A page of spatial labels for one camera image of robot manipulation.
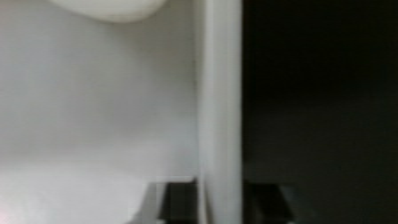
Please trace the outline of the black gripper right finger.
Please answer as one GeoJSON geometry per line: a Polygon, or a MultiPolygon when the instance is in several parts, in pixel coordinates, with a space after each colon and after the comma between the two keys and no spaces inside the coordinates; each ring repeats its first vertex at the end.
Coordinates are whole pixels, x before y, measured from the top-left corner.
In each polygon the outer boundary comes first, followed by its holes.
{"type": "Polygon", "coordinates": [[[243,183],[243,224],[298,224],[285,184],[243,183]]]}

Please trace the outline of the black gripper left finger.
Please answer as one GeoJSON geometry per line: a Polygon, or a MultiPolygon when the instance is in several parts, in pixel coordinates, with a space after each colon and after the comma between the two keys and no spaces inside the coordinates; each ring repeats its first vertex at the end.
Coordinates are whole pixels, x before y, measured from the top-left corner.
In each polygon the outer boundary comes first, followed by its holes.
{"type": "Polygon", "coordinates": [[[196,182],[150,183],[125,224],[198,224],[196,182]]]}

